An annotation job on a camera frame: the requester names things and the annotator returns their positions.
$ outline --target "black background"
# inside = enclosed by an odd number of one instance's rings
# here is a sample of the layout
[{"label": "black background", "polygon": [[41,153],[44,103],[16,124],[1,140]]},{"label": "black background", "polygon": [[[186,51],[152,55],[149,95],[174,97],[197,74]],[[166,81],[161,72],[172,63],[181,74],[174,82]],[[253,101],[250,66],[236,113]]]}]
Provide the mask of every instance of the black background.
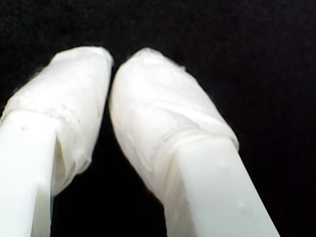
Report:
[{"label": "black background", "polygon": [[[280,235],[316,236],[315,1],[1,0],[1,108],[78,45],[107,48],[113,73],[144,46],[185,65],[235,130]],[[166,236],[163,207],[122,155],[107,109],[91,167],[55,199],[52,236]]]}]

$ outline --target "white tape wrapping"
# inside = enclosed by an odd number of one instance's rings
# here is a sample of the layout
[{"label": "white tape wrapping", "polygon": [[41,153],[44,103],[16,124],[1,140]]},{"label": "white tape wrapping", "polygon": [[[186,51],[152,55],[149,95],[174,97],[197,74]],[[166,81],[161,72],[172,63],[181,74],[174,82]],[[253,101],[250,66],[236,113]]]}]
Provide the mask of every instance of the white tape wrapping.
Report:
[{"label": "white tape wrapping", "polygon": [[58,140],[52,194],[85,171],[99,134],[113,58],[102,47],[81,46],[57,53],[8,101],[0,124],[18,111],[56,119]]},{"label": "white tape wrapping", "polygon": [[238,140],[196,79],[160,52],[144,48],[118,70],[110,112],[118,142],[158,198],[171,157],[155,152],[178,131],[197,128]]}]

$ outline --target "black fabric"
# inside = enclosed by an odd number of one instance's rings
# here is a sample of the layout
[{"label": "black fabric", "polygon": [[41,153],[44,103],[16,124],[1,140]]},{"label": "black fabric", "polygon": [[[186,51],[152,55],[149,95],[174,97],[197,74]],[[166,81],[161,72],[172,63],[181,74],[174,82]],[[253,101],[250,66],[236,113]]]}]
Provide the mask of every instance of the black fabric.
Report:
[{"label": "black fabric", "polygon": [[[2,0],[0,106],[57,51],[102,45],[115,73],[153,47],[187,67],[235,130],[280,235],[316,236],[315,12],[312,0]],[[52,223],[54,237],[105,235],[166,236],[107,110],[93,163],[56,197]]]}]

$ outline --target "white plastic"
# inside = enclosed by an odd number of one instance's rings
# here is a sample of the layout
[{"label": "white plastic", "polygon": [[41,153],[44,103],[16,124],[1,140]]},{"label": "white plastic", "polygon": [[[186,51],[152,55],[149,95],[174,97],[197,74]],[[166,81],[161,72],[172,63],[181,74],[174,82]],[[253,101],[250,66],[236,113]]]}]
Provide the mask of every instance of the white plastic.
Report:
[{"label": "white plastic", "polygon": [[112,63],[101,47],[60,52],[9,99],[0,120],[0,236],[49,236],[51,196],[91,162]]},{"label": "white plastic", "polygon": [[120,147],[165,207],[169,237],[279,237],[198,82],[149,48],[118,70],[110,112]]}]

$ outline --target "small bump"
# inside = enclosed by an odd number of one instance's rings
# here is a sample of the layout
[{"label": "small bump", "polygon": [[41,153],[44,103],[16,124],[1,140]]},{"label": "small bump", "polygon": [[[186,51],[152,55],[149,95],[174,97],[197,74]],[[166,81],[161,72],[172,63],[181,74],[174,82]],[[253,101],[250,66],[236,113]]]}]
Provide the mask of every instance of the small bump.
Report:
[{"label": "small bump", "polygon": [[26,125],[22,125],[21,126],[21,130],[22,131],[27,131],[27,130],[29,130],[29,127],[27,127]]},{"label": "small bump", "polygon": [[243,203],[239,203],[237,205],[238,211],[243,215],[248,215],[250,213],[250,207],[243,204]]}]

